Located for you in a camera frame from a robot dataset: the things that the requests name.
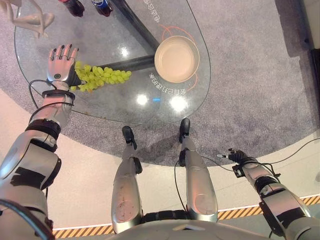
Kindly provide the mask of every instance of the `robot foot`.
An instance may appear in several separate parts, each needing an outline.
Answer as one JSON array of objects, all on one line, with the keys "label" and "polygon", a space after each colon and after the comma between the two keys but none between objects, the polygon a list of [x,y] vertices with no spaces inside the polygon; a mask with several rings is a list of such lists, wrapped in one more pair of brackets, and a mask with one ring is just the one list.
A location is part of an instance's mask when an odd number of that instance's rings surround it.
[{"label": "robot foot", "polygon": [[189,136],[189,129],[190,129],[190,120],[188,118],[184,118],[180,124],[179,142],[181,144],[184,136]]},{"label": "robot foot", "polygon": [[123,134],[123,137],[125,139],[125,142],[127,144],[133,144],[133,148],[134,150],[137,149],[137,144],[136,144],[136,141],[135,141],[135,136],[134,136],[134,133],[132,132],[131,128],[129,126],[124,126],[122,128],[122,134]]}]

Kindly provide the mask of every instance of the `robot leg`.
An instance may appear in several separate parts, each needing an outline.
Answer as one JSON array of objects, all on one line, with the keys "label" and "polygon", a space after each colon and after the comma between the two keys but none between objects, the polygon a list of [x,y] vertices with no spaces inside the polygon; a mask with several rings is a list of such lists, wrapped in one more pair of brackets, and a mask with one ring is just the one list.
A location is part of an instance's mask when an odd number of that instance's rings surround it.
[{"label": "robot leg", "polygon": [[113,182],[111,203],[112,226],[116,233],[121,233],[140,224],[143,215],[136,175],[142,172],[134,134],[130,127],[124,126],[122,133],[126,145]]},{"label": "robot leg", "polygon": [[186,168],[187,212],[191,219],[217,222],[218,203],[210,173],[189,136],[190,120],[181,121],[179,142],[180,166]]}]

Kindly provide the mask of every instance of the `beige bowl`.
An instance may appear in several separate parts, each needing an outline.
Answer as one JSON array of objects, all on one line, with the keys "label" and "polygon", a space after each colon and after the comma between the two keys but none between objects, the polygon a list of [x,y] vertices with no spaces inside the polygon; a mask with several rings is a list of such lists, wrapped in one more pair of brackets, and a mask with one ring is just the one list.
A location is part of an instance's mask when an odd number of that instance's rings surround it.
[{"label": "beige bowl", "polygon": [[154,65],[158,74],[171,83],[182,83],[197,71],[200,55],[196,44],[185,36],[171,36],[157,48]]}]

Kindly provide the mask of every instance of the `robotic arm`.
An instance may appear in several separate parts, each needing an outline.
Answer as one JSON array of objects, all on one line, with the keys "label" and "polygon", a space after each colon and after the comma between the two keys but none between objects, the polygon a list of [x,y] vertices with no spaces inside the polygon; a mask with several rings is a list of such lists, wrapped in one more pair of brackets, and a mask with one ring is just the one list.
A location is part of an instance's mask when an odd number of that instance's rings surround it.
[{"label": "robotic arm", "polygon": [[[15,140],[0,166],[0,199],[31,212],[49,233],[53,222],[48,219],[43,190],[53,183],[61,168],[62,161],[54,152],[75,99],[68,89],[81,84],[74,71],[78,49],[69,55],[71,47],[71,44],[60,45],[50,52],[47,80],[56,89],[42,93],[42,107],[32,114],[25,132]],[[2,205],[0,233],[1,239],[39,239],[39,233],[23,218]]]},{"label": "robotic arm", "polygon": [[260,208],[273,233],[286,240],[315,240],[320,236],[320,222],[278,176],[243,151],[229,149],[228,157],[238,163],[232,167],[237,178],[246,177],[260,196]]}]

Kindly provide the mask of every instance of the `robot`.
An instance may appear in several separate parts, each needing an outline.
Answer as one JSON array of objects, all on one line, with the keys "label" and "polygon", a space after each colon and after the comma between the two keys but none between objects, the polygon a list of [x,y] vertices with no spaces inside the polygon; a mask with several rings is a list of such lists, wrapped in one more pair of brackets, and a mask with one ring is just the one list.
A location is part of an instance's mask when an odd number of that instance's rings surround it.
[{"label": "robot", "polygon": [[[54,153],[66,125],[75,95],[69,87],[81,81],[74,70],[79,49],[60,45],[50,51],[47,82],[55,89],[44,91],[43,105],[13,143],[0,166],[0,239],[55,239],[43,192],[59,173],[62,160]],[[144,214],[137,174],[142,166],[129,126],[122,128],[125,147],[113,183],[111,218],[113,239],[211,239],[267,240],[269,238],[217,223],[218,204],[209,171],[196,151],[185,118],[179,129],[179,165],[186,169],[187,206],[184,210]],[[259,194],[263,216],[272,232],[286,240],[320,239],[320,221],[307,206],[282,185],[266,166],[240,150],[221,155],[237,163],[234,173],[246,177]]]}]

